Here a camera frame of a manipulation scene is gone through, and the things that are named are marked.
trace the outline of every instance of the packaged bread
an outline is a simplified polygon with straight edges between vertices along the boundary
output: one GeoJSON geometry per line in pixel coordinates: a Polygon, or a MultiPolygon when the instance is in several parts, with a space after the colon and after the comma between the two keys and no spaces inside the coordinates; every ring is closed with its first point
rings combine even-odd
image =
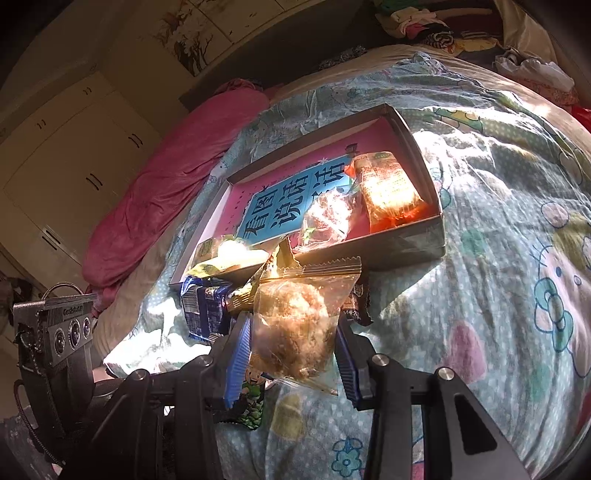
{"type": "Polygon", "coordinates": [[[330,393],[340,307],[361,274],[359,257],[263,272],[256,291],[251,365],[330,393]]]}
{"type": "Polygon", "coordinates": [[[345,172],[356,179],[363,194],[370,233],[425,217],[428,204],[392,153],[358,155],[345,172]]]}

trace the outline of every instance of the blue flower print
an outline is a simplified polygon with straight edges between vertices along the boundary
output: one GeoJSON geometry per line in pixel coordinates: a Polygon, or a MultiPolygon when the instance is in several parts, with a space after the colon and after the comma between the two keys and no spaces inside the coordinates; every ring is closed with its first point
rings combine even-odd
{"type": "Polygon", "coordinates": [[[344,478],[350,477],[354,472],[361,469],[359,455],[362,448],[363,443],[356,438],[347,437],[345,440],[339,440],[333,445],[336,460],[330,467],[340,476],[344,478]]]}

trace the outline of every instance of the polka dot fabric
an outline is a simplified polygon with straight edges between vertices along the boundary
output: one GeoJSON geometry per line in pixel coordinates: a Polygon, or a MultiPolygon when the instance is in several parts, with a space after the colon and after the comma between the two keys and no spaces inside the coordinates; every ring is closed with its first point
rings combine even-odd
{"type": "MultiPolygon", "coordinates": [[[[374,323],[361,333],[407,367],[452,367],[532,477],[541,476],[577,445],[591,414],[583,321],[591,305],[589,160],[513,94],[485,89],[426,54],[286,99],[243,130],[195,200],[136,328],[107,362],[120,374],[165,371],[203,353],[168,282],[221,182],[295,138],[381,103],[404,117],[423,152],[444,208],[447,254],[372,273],[374,323]]],[[[340,384],[338,397],[276,385],[258,430],[217,426],[225,478],[361,479],[371,420],[340,384]]],[[[422,435],[414,410],[417,480],[422,435]]]]}

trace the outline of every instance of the transparent plastic wrapper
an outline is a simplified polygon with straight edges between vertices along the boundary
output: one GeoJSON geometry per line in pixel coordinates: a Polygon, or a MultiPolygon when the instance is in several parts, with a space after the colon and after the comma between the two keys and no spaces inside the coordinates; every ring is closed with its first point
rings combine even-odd
{"type": "Polygon", "coordinates": [[[251,365],[278,380],[336,394],[336,326],[360,274],[359,257],[263,272],[254,301],[251,365]]]}
{"type": "Polygon", "coordinates": [[[296,252],[329,247],[344,241],[349,234],[356,196],[338,189],[318,195],[306,210],[296,252]]]}
{"type": "Polygon", "coordinates": [[[425,217],[429,205],[390,152],[358,155],[345,169],[357,180],[369,216],[370,233],[425,217]]]}

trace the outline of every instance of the metal screw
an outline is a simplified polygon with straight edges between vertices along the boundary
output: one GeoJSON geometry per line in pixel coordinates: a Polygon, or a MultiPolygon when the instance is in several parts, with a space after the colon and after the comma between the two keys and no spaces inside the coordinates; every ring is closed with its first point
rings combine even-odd
{"type": "Polygon", "coordinates": [[[143,380],[149,374],[150,372],[148,372],[147,370],[144,370],[143,368],[138,368],[137,370],[131,372],[129,374],[129,377],[131,378],[131,380],[143,380]]]}
{"type": "Polygon", "coordinates": [[[437,374],[439,375],[440,378],[442,378],[444,380],[451,380],[453,377],[456,376],[456,374],[453,372],[453,370],[451,368],[447,368],[447,367],[440,368],[439,372],[437,372],[437,374]]]}
{"type": "Polygon", "coordinates": [[[371,361],[381,367],[385,367],[386,365],[388,365],[390,363],[390,359],[388,358],[388,355],[384,355],[383,353],[376,353],[371,358],[371,361]]]}
{"type": "Polygon", "coordinates": [[[209,365],[213,363],[213,358],[211,357],[211,355],[201,355],[198,356],[195,360],[197,364],[201,367],[209,367],[209,365]]]}

